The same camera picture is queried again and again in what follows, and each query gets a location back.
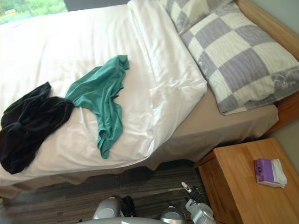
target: green foliage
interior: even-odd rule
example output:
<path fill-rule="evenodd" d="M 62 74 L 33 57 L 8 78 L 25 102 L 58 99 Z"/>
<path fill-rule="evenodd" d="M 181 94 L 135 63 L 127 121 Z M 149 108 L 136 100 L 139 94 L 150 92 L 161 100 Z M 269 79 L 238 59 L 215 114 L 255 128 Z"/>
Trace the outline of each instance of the green foliage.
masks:
<path fill-rule="evenodd" d="M 15 14 L 5 15 L 5 11 L 10 9 L 15 9 Z M 67 12 L 63 0 L 0 0 L 0 24 L 61 12 Z"/>

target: nightstand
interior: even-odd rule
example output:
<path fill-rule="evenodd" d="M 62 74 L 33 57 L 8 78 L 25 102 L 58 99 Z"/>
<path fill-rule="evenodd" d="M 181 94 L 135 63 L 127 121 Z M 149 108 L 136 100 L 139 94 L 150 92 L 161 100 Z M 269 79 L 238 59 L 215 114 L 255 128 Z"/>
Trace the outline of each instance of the nightstand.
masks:
<path fill-rule="evenodd" d="M 284 189 L 258 184 L 254 160 L 280 159 Z M 274 138 L 215 148 L 196 166 L 215 220 L 221 223 L 299 223 L 299 177 Z"/>

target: teal clothing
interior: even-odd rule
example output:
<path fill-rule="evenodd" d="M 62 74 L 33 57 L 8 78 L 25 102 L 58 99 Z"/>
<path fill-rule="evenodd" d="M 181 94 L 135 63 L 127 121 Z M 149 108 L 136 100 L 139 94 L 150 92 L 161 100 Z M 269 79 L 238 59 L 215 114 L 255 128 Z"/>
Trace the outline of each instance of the teal clothing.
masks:
<path fill-rule="evenodd" d="M 108 158 L 109 149 L 123 131 L 121 106 L 114 102 L 114 98 L 123 88 L 122 80 L 128 68 L 126 55 L 115 56 L 74 82 L 65 95 L 75 106 L 86 108 L 96 115 L 98 148 L 104 159 Z"/>

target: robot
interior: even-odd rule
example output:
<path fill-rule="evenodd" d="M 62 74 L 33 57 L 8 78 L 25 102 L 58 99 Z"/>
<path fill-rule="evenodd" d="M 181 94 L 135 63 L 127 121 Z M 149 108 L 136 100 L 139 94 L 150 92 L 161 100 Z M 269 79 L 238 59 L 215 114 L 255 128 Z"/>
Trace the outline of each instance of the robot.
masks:
<path fill-rule="evenodd" d="M 191 219 L 195 224 L 216 224 L 213 218 L 212 209 L 204 203 L 200 202 L 200 195 L 195 189 L 189 188 L 187 184 L 182 182 L 184 189 L 188 192 L 191 199 L 187 202 L 186 208 L 191 212 Z M 123 201 L 118 197 L 110 197 L 103 200 L 96 209 L 93 219 L 81 222 L 82 224 L 184 224 L 185 215 L 182 210 L 169 206 L 165 209 L 160 220 L 133 217 L 135 209 L 133 201 L 130 197 L 126 197 L 127 206 L 123 206 Z"/>

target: bedding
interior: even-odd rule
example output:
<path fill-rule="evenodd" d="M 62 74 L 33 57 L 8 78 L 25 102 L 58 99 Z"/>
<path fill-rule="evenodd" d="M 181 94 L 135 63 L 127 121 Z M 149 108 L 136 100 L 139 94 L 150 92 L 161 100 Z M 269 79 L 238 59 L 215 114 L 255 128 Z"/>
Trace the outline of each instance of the bedding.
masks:
<path fill-rule="evenodd" d="M 268 105 L 299 90 L 299 62 L 235 3 L 217 9 L 182 39 L 223 114 Z"/>
<path fill-rule="evenodd" d="M 179 35 L 216 8 L 232 0 L 159 0 L 176 26 Z"/>
<path fill-rule="evenodd" d="M 0 186 L 139 163 L 171 137 L 206 93 L 205 79 L 156 1 L 38 16 L 1 25 L 0 32 L 1 116 L 46 81 L 52 96 L 64 97 L 71 83 L 113 56 L 128 55 L 130 63 L 115 99 L 123 108 L 124 132 L 107 159 L 97 149 L 95 115 L 75 108 L 26 170 L 11 175 L 0 167 Z"/>
<path fill-rule="evenodd" d="M 278 111 L 274 105 L 228 116 L 221 115 L 216 99 L 208 88 L 207 93 L 174 134 L 146 160 L 127 167 L 43 176 L 24 182 L 6 180 L 7 184 L 13 185 L 0 187 L 0 196 L 11 198 L 19 191 L 35 190 L 60 182 L 79 184 L 90 176 L 119 174 L 140 166 L 147 166 L 154 170 L 165 161 L 188 159 L 197 162 L 215 146 L 231 145 L 259 138 L 277 121 Z"/>

